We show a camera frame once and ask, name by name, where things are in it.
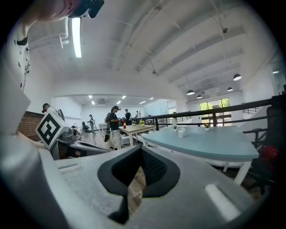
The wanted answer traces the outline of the black metal railing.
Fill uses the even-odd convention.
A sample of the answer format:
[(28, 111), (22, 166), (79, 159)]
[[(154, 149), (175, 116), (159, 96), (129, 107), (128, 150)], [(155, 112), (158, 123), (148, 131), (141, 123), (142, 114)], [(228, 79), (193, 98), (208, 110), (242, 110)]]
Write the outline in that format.
[(167, 126), (170, 125), (168, 123), (169, 119), (177, 118), (177, 120), (186, 120), (187, 117), (194, 118), (195, 116), (201, 117), (204, 116), (203, 119), (208, 119), (209, 124), (213, 125), (214, 127), (217, 126), (219, 119), (229, 118), (229, 114), (224, 114), (226, 112), (234, 112), (234, 111), (244, 111), (249, 110), (252, 108), (262, 108), (264, 106), (278, 106), (286, 111), (286, 94), (285, 95), (278, 95), (273, 96), (270, 99), (259, 100), (254, 102), (243, 103), (240, 105), (223, 107), (223, 108), (216, 108), (211, 110), (199, 110), (199, 111), (187, 111), (187, 112), (180, 112), (175, 114), (164, 114), (164, 115), (157, 115), (157, 116), (148, 116), (143, 118), (133, 118), (135, 122), (139, 122), (144, 120), (145, 124), (148, 125), (148, 121), (151, 120), (151, 125), (156, 126), (156, 130), (160, 129), (160, 125)]

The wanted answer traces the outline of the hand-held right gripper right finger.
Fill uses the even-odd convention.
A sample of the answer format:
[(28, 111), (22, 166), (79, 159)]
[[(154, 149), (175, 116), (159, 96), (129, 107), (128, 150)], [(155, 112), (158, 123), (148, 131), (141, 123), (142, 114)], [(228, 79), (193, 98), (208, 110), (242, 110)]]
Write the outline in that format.
[(218, 229), (248, 214), (252, 196), (207, 163), (184, 154), (151, 150), (180, 169), (180, 178), (167, 194), (143, 198), (130, 218), (131, 229)]

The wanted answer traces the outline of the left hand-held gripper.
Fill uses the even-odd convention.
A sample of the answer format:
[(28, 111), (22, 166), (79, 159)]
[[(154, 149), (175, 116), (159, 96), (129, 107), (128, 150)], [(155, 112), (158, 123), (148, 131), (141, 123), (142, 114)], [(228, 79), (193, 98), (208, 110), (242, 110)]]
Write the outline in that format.
[(107, 149), (83, 142), (75, 128), (69, 127), (57, 114), (48, 112), (35, 129), (54, 160), (87, 157), (107, 153)]

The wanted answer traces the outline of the light blue table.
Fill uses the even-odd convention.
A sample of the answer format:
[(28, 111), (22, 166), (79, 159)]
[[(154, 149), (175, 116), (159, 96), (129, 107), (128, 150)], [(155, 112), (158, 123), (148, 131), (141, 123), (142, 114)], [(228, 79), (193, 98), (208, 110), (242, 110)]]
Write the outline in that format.
[(235, 182), (241, 184), (259, 154), (251, 141), (237, 126), (185, 127), (184, 137), (172, 128), (142, 135), (143, 144), (153, 144), (172, 153), (186, 154), (198, 161), (218, 166), (226, 172), (229, 168), (238, 169)]

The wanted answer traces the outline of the light wooden table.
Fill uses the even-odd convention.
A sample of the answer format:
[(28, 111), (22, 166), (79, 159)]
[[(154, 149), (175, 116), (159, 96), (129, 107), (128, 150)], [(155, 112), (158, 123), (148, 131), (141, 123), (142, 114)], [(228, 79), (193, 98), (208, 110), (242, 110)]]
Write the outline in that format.
[(138, 133), (141, 133), (141, 132), (145, 132), (145, 131), (150, 131), (150, 130), (153, 130), (153, 132), (156, 131), (156, 126), (155, 125), (146, 125), (146, 126), (140, 126), (140, 125), (129, 125), (129, 126), (125, 126), (125, 127), (119, 127), (119, 130), (128, 134), (129, 136), (129, 140), (130, 140), (130, 145), (131, 146), (134, 146), (134, 143), (133, 143), (133, 135), (135, 135), (135, 138), (136, 138), (136, 141), (138, 141)]

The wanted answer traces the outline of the red bag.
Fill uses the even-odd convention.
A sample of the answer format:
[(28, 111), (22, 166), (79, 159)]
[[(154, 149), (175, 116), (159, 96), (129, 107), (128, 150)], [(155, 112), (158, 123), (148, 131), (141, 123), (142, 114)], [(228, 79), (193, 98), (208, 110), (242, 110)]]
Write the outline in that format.
[(260, 158), (270, 170), (278, 168), (279, 150), (274, 146), (264, 146)]

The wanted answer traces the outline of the black chair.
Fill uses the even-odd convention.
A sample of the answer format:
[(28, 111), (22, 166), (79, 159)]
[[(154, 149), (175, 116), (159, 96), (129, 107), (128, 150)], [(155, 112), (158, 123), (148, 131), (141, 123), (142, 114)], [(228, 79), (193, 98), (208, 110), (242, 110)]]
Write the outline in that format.
[(260, 158), (262, 149), (259, 151), (259, 157), (251, 163), (253, 177), (256, 180), (248, 189), (260, 188), (261, 196), (265, 194), (266, 186), (275, 186), (280, 179), (282, 171), (286, 167), (286, 111), (278, 106), (268, 107), (267, 114), (267, 132), (264, 146), (274, 146), (279, 150), (278, 168), (270, 170), (266, 167)]

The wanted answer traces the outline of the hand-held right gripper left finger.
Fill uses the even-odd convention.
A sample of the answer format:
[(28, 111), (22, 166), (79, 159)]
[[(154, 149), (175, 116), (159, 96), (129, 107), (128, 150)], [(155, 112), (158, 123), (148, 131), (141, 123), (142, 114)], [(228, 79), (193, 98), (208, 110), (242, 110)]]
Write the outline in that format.
[(129, 217), (127, 198), (108, 192), (98, 178), (102, 164), (137, 149), (55, 161), (57, 200), (72, 229), (142, 229), (141, 219)]

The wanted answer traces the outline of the long ceiling tube light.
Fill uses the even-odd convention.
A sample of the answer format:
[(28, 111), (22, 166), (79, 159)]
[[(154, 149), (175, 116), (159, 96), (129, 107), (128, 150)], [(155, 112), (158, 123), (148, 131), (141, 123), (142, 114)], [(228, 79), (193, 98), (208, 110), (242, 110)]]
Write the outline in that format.
[(73, 18), (71, 21), (72, 39), (76, 58), (82, 58), (80, 40), (81, 18)]

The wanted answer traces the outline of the person's left forearm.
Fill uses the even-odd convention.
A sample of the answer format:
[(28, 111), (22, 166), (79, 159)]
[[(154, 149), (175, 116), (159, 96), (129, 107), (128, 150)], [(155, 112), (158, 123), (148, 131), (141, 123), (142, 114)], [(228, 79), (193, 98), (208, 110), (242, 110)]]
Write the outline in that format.
[(32, 144), (36, 148), (46, 149), (46, 147), (45, 147), (45, 145), (43, 143), (33, 141), (30, 138), (28, 138), (25, 135), (23, 135), (22, 133), (20, 133), (19, 131), (16, 132), (16, 136), (18, 136), (22, 140), (25, 140), (25, 141), (29, 142), (30, 144)]

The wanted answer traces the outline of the white star-print shirt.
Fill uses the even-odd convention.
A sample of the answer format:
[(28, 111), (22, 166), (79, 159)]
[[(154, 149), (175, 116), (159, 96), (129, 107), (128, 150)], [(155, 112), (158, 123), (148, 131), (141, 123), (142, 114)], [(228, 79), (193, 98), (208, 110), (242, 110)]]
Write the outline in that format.
[(0, 136), (16, 133), (30, 105), (24, 94), (29, 71), (28, 39), (17, 23), (0, 49)]

